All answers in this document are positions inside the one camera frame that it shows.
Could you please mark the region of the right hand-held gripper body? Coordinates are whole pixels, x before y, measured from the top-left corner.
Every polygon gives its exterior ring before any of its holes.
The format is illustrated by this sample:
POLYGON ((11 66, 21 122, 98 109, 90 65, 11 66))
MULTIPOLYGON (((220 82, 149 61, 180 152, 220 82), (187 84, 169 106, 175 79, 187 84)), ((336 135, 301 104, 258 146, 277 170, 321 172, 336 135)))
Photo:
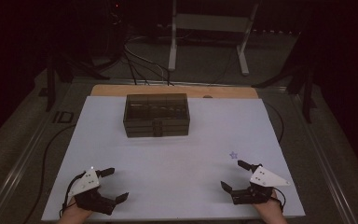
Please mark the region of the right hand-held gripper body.
POLYGON ((276 187, 289 186, 290 182, 264 168, 262 164, 253 164, 254 172, 247 189, 232 189, 231 199, 234 204, 266 203, 276 187))

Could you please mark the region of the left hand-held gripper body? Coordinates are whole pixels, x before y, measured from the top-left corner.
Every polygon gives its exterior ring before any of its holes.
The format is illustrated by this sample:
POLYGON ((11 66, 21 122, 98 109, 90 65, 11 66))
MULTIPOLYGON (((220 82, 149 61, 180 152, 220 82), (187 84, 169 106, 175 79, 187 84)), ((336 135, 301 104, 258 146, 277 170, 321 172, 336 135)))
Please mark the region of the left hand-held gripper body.
POLYGON ((104 198, 99 192, 100 177, 91 167, 88 171, 77 175, 69 184, 67 196, 75 198, 78 207, 92 212, 111 215, 116 207, 115 201, 104 198))

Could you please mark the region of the dark transparent drawer box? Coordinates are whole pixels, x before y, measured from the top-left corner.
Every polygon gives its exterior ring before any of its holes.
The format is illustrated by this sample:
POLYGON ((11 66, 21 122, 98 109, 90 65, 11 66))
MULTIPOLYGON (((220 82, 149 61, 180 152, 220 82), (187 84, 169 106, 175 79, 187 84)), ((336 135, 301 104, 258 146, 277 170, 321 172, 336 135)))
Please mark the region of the dark transparent drawer box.
POLYGON ((188 135, 190 115, 187 95, 128 94, 123 124, 128 137, 188 135))

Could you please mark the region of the person's right hand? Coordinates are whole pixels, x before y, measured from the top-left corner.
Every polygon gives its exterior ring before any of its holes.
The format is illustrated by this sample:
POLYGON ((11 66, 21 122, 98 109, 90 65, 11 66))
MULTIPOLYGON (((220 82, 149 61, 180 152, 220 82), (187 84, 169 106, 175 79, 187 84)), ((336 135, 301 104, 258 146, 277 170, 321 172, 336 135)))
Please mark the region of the person's right hand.
POLYGON ((282 214, 275 190, 272 191, 271 197, 266 203, 254 204, 254 209, 266 224, 288 224, 282 214))

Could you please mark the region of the person's left hand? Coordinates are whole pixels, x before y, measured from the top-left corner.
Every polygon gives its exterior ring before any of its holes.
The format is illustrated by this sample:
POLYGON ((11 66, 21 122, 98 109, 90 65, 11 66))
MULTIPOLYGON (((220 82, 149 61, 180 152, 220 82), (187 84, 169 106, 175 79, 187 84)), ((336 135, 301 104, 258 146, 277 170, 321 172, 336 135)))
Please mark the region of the person's left hand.
POLYGON ((92 214, 92 211, 78 207, 76 199, 72 198, 56 224, 83 224, 92 214))

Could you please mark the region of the white table mat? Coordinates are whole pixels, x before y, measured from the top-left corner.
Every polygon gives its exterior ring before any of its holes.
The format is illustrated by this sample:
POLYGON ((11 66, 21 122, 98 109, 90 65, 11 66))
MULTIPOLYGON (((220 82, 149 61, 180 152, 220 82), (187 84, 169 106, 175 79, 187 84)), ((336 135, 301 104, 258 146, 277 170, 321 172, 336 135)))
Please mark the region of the white table mat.
POLYGON ((262 164, 285 180, 292 178, 259 99, 191 98, 188 135, 157 138, 125 134, 125 102, 123 97, 87 98, 43 220, 58 219, 69 182, 91 167, 116 170, 102 179, 103 196, 129 193, 112 215, 94 214, 93 221, 254 218, 252 206, 234 204, 221 188, 221 181, 234 189, 248 187, 251 174, 237 161, 262 164), (237 159, 231 159, 231 151, 237 159))

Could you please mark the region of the wooden table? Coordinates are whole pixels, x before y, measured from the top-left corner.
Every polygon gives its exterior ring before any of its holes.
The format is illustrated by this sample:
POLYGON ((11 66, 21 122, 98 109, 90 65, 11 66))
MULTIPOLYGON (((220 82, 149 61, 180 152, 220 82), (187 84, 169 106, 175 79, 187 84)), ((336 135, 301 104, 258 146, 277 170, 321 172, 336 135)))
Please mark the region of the wooden table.
POLYGON ((128 94, 185 93, 189 98, 258 99, 255 89, 248 87, 206 86, 141 86, 141 85, 95 85, 91 96, 126 96, 128 94))

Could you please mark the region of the black stand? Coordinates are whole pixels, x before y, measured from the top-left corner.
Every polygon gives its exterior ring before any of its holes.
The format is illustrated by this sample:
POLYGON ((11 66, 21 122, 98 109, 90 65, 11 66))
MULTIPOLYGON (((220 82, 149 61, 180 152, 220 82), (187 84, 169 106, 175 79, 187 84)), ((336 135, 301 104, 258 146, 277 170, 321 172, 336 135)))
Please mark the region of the black stand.
POLYGON ((318 42, 316 37, 311 37, 308 31, 302 31, 292 47, 281 72, 261 83, 254 84, 254 88, 263 89, 279 80, 291 77, 286 87, 289 94, 299 94, 303 91, 302 115, 311 123, 311 95, 313 81, 313 57, 317 50, 318 42))
POLYGON ((73 66, 74 68, 86 73, 88 76, 95 79, 108 80, 108 77, 102 76, 95 69, 92 69, 84 63, 75 60, 73 57, 66 53, 60 52, 49 54, 47 57, 47 87, 45 89, 45 94, 48 98, 46 106, 47 112, 52 109, 57 99, 56 77, 59 75, 58 71, 60 68, 60 63, 63 63, 66 66, 73 66))

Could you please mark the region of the dark equipment with red light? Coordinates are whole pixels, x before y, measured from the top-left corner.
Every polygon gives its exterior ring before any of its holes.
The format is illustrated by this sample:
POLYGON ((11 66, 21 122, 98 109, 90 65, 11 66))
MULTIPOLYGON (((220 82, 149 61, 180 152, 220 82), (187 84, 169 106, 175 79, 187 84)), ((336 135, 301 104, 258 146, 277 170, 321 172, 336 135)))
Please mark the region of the dark equipment with red light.
POLYGON ((108 26, 108 53, 112 61, 117 61, 124 48, 127 35, 127 8, 124 0, 106 0, 108 26))

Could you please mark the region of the white metal stand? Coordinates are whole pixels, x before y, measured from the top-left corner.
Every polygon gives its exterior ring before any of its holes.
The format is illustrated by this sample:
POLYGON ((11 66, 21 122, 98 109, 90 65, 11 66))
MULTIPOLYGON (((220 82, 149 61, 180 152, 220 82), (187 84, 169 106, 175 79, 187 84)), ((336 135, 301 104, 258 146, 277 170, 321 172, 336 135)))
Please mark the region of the white metal stand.
POLYGON ((172 36, 168 61, 168 69, 174 71, 177 56, 177 30, 200 30, 216 32, 242 33, 242 42, 236 47, 237 57, 244 76, 249 75, 249 67, 245 58, 245 48, 253 28, 255 15, 260 2, 253 3, 249 16, 229 17, 216 15, 186 14, 177 11, 177 0, 172 0, 172 36))

